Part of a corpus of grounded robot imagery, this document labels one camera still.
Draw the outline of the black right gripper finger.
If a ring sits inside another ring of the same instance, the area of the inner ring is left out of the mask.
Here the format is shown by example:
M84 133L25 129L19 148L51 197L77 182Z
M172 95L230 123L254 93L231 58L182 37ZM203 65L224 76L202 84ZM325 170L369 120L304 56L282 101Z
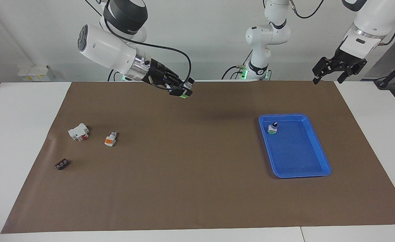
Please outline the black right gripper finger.
M167 84L165 84L165 85L154 84L153 86L158 89L167 91L169 95L178 96L180 98L188 98L193 93L193 91L190 88L185 87L185 86L171 87Z
M175 89L185 87L185 81L182 81L175 72L168 67L165 68L165 87L167 89Z

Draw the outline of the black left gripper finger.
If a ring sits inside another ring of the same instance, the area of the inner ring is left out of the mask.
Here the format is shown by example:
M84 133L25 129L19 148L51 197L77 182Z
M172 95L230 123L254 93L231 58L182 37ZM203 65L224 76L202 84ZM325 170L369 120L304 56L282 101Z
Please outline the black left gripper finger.
M361 65L344 66L337 82L342 84L351 75L357 75L361 71Z
M322 77L333 73L333 64L336 65L333 59L322 57L312 69L312 72L314 74L312 82L314 84L318 84Z

